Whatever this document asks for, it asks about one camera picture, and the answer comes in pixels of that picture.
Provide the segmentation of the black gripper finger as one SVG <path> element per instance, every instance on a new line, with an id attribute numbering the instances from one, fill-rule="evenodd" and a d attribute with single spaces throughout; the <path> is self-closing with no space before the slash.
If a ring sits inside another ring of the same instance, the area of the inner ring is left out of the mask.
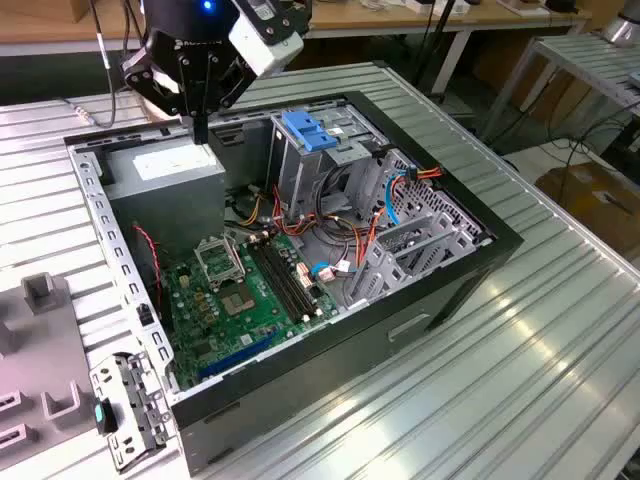
<path id="1" fill-rule="evenodd" d="M 229 109 L 256 79 L 256 74 L 241 59 L 224 66 L 217 59 L 207 64 L 200 114 L 200 143 L 208 142 L 209 117 L 220 109 Z"/>
<path id="2" fill-rule="evenodd" d="M 193 143 L 200 144 L 200 113 L 195 107 L 189 106 L 188 95 L 181 85 L 154 66 L 145 48 L 126 57 L 121 63 L 121 71 L 127 86 L 156 110 L 179 116 L 189 130 Z"/>

